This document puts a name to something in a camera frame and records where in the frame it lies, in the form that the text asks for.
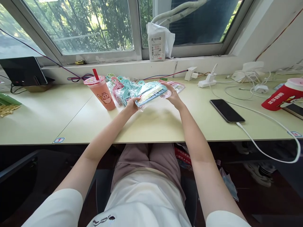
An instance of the hand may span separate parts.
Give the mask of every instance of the hand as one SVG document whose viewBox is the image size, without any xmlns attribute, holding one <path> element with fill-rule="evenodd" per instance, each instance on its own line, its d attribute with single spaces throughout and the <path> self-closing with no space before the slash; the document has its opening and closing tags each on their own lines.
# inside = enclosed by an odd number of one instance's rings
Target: hand
<svg viewBox="0 0 303 227">
<path fill-rule="evenodd" d="M 167 100 L 169 100 L 176 107 L 177 110 L 180 110 L 183 106 L 185 106 L 185 104 L 180 99 L 177 91 L 173 88 L 172 85 L 165 82 L 160 82 L 160 83 L 166 86 L 170 90 L 171 96 L 169 96 Z"/>
<path fill-rule="evenodd" d="M 139 101 L 140 98 L 139 97 L 134 97 L 134 98 L 131 98 L 130 100 L 128 100 L 127 102 L 127 105 L 125 107 L 125 110 L 130 113 L 131 115 L 133 115 L 135 112 L 138 111 L 138 107 L 135 103 L 135 101 Z"/>
</svg>

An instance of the desk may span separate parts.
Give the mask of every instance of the desk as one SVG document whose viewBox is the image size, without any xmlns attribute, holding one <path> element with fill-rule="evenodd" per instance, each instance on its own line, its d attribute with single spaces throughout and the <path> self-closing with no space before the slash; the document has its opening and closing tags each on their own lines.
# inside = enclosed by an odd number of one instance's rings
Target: desk
<svg viewBox="0 0 303 227">
<path fill-rule="evenodd" d="M 179 95 L 196 120 L 208 141 L 245 141 L 247 135 L 236 124 L 228 124 L 210 104 L 217 99 L 209 88 L 199 88 L 201 79 L 185 81 L 186 89 Z M 226 81 L 224 77 L 217 80 Z M 280 82 L 268 82 L 272 88 Z M 265 113 L 291 131 L 303 134 L 303 120 L 284 111 L 269 111 L 261 107 L 265 98 L 254 96 L 252 101 L 237 100 L 224 92 L 237 82 L 217 84 L 212 89 L 219 97 Z M 241 86 L 250 88 L 249 83 Z M 228 89 L 236 97 L 249 97 L 249 91 Z M 13 114 L 0 118 L 0 145 L 52 144 L 64 137 L 60 144 L 90 143 L 91 140 L 117 116 L 123 107 L 107 111 L 90 89 L 83 84 L 58 85 L 46 92 L 12 95 L 23 103 Z M 245 120 L 245 129 L 255 140 L 287 140 L 292 137 L 275 122 L 250 110 L 232 106 Z M 179 112 L 168 100 L 157 99 L 143 112 L 137 112 L 127 122 L 115 143 L 183 142 L 184 134 Z"/>
<path fill-rule="evenodd" d="M 23 105 L 0 118 L 0 145 L 51 144 L 92 96 L 83 84 L 7 94 Z"/>
<path fill-rule="evenodd" d="M 173 79 L 186 85 L 179 95 L 184 101 L 198 126 L 208 141 L 245 141 L 248 136 L 236 124 L 228 124 L 210 104 L 209 100 L 217 99 L 210 88 L 199 88 L 199 80 L 185 81 L 183 78 Z M 269 87 L 274 87 L 281 82 L 268 82 Z M 239 85 L 237 82 L 217 84 L 212 89 L 219 97 L 252 108 L 267 114 L 291 131 L 303 134 L 303 120 L 284 111 L 269 111 L 261 107 L 265 98 L 254 96 L 252 101 L 237 100 L 224 92 L 227 86 Z M 241 86 L 250 88 L 249 83 Z M 237 88 L 228 89 L 228 92 L 239 98 L 250 96 L 249 91 Z M 242 125 L 255 140 L 287 140 L 292 137 L 277 123 L 250 110 L 234 106 L 232 107 L 246 120 Z M 87 104 L 73 118 L 69 125 L 58 137 L 64 137 L 63 143 L 89 143 L 109 122 L 123 109 L 116 108 L 106 111 L 99 100 L 92 96 Z M 183 142 L 184 134 L 179 112 L 168 100 L 158 99 L 148 105 L 143 112 L 137 112 L 125 125 L 115 140 L 115 143 L 164 143 Z"/>
</svg>

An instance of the red straw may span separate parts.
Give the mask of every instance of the red straw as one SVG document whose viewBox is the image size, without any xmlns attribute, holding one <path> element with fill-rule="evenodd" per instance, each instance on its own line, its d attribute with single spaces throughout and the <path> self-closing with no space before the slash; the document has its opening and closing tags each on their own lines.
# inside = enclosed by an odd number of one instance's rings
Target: red straw
<svg viewBox="0 0 303 227">
<path fill-rule="evenodd" d="M 94 72 L 96 80 L 99 80 L 97 70 L 96 69 L 92 69 L 92 71 Z"/>
</svg>

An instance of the white charger stand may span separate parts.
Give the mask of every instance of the white charger stand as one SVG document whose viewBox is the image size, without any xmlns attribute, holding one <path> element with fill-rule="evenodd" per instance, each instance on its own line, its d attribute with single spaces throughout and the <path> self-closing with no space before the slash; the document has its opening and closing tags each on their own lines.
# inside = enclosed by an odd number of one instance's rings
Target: white charger stand
<svg viewBox="0 0 303 227">
<path fill-rule="evenodd" d="M 215 85 L 217 81 L 215 80 L 216 73 L 209 73 L 205 80 L 199 81 L 198 87 L 204 88 Z"/>
</svg>

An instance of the cartoon drawing on cup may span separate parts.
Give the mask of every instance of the cartoon drawing on cup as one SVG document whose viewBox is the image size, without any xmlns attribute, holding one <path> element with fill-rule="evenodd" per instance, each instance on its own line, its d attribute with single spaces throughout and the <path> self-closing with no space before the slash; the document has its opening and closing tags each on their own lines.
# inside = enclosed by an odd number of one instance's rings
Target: cartoon drawing on cup
<svg viewBox="0 0 303 227">
<path fill-rule="evenodd" d="M 109 97 L 109 95 L 106 94 L 105 92 L 102 93 L 102 96 L 100 96 L 100 95 L 98 94 L 98 97 L 99 97 L 104 103 L 106 103 L 106 104 L 111 103 L 111 97 Z"/>
<path fill-rule="evenodd" d="M 282 102 L 282 103 L 280 104 L 280 107 L 281 107 L 281 108 L 287 107 L 287 106 L 293 104 L 294 102 L 296 102 L 296 101 L 302 99 L 303 97 L 297 98 L 297 99 L 294 99 L 294 98 L 295 98 L 295 96 L 289 97 L 287 100 L 285 100 L 284 102 Z"/>
</svg>

